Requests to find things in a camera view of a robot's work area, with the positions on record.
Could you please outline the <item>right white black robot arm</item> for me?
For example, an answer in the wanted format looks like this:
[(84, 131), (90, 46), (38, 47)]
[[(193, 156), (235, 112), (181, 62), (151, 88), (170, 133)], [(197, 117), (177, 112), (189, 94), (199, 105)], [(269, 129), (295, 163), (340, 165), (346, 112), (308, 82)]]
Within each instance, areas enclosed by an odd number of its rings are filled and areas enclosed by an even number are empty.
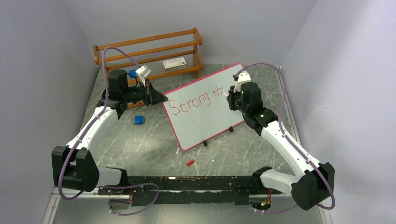
[(254, 82), (233, 85), (226, 99), (232, 111), (240, 111), (246, 124), (270, 143), (291, 167), (293, 174), (264, 167), (254, 172), (252, 188), (257, 193), (267, 189), (291, 196), (303, 210), (320, 206), (327, 198), (334, 198), (334, 167), (311, 156), (283, 128), (279, 117), (263, 106), (261, 89)]

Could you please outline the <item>red marker cap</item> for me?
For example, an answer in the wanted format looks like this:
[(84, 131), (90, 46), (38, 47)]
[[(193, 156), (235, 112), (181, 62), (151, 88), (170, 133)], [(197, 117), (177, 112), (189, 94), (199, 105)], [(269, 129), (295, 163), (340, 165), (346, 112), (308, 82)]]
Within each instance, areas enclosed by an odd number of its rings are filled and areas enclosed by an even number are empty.
[(192, 160), (188, 161), (188, 162), (186, 163), (186, 165), (187, 165), (187, 166), (190, 166), (190, 165), (192, 165), (194, 162), (195, 162), (195, 160), (192, 159)]

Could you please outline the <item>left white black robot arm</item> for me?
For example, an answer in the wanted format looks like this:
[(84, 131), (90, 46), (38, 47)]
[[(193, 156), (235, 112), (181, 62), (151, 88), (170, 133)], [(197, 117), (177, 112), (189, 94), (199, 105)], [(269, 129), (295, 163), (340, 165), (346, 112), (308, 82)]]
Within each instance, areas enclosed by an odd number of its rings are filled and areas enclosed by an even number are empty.
[(129, 103), (155, 105), (168, 101), (149, 79), (136, 86), (128, 86), (128, 73), (113, 70), (108, 76), (108, 90), (104, 90), (94, 114), (77, 136), (65, 146), (57, 146), (51, 153), (54, 185), (65, 189), (90, 192), (96, 187), (110, 186), (117, 194), (127, 192), (129, 180), (126, 170), (100, 168), (94, 150), (107, 131), (127, 109)]

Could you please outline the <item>pink-framed whiteboard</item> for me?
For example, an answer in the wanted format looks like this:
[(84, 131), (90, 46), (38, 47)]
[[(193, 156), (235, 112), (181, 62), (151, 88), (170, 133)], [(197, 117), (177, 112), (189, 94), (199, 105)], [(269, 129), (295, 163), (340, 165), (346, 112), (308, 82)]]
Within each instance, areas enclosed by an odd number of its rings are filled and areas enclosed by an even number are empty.
[(233, 75), (242, 69), (234, 64), (213, 74), (169, 91), (163, 107), (181, 150), (189, 150), (244, 119), (231, 111), (225, 93), (235, 85)]

